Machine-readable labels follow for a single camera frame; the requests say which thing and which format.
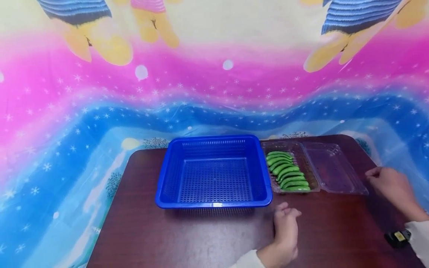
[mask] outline sleeve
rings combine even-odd
[[[265,268],[265,266],[256,255],[256,250],[251,250],[241,256],[241,258],[239,258],[239,260],[230,268]]]
[[[409,222],[405,227],[411,233],[411,247],[423,265],[429,268],[429,221]]]

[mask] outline basket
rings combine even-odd
[[[160,208],[263,207],[270,177],[254,135],[173,139],[164,157],[155,202]]]

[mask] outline wooden table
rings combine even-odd
[[[296,140],[338,144],[363,180],[375,166],[348,136]],[[302,211],[291,268],[423,267],[410,247],[393,250],[384,240],[404,219],[368,185],[369,196],[275,194],[270,206],[253,210],[162,210],[154,198],[165,151],[130,157],[88,267],[226,268],[273,240],[272,211],[284,201]]]

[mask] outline cartoon character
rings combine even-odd
[[[37,0],[70,50],[91,62],[89,46],[107,62],[126,65],[133,57],[129,42],[113,22],[104,0]]]
[[[397,28],[419,23],[428,0],[301,0],[304,4],[331,2],[322,26],[321,44],[304,63],[307,72],[326,66],[341,53],[345,64],[381,29],[395,19]]]
[[[168,20],[163,0],[114,0],[116,4],[130,3],[143,41],[155,43],[158,33],[171,48],[179,45],[179,38],[174,33]],[[179,3],[181,0],[166,0]]]

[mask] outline snow pea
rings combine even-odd
[[[278,181],[278,184],[287,183],[289,181],[305,181],[305,177],[304,176],[288,177],[288,178],[285,178],[285,179],[283,179],[281,181]]]
[[[291,186],[308,186],[308,181],[283,181],[280,188],[285,189]]]
[[[274,174],[274,175],[278,175],[283,169],[286,169],[286,168],[289,168],[289,167],[293,167],[294,165],[292,165],[292,164],[290,164],[290,163],[288,163],[288,164],[283,164],[283,165],[280,165],[280,166],[278,166],[278,167],[276,167],[273,171],[272,171],[272,173]]]
[[[278,162],[278,161],[280,161],[280,160],[289,160],[288,158],[286,158],[286,157],[276,157],[276,158],[272,158],[272,159],[269,159],[269,160],[267,160],[267,165],[268,166],[271,166],[272,164],[274,164],[275,162]]]
[[[278,176],[277,181],[282,181],[283,179],[285,179],[287,177],[294,177],[294,176],[304,176],[304,173],[302,173],[302,172],[289,172],[289,173],[283,174],[281,177]]]
[[[278,174],[278,177],[281,178],[286,173],[296,172],[296,171],[299,171],[299,167],[297,167],[297,166],[291,166],[291,167],[285,168],[282,171],[280,171],[280,173]]]
[[[269,152],[268,155],[272,155],[272,154],[285,154],[287,156],[292,157],[292,155],[288,152],[282,152],[282,151],[273,151],[273,152]]]
[[[311,189],[308,186],[293,186],[282,190],[285,192],[308,192]]]
[[[272,164],[269,167],[269,170],[272,172],[276,167],[283,165],[283,164],[289,164],[290,166],[294,166],[294,164],[292,164],[289,160],[282,160],[282,161],[278,161],[278,162],[275,162],[274,164]]]
[[[265,159],[270,160],[270,159],[273,159],[273,158],[276,158],[276,157],[284,157],[284,158],[292,160],[292,157],[290,157],[290,156],[288,156],[286,154],[271,154],[271,155],[267,155],[265,157]]]

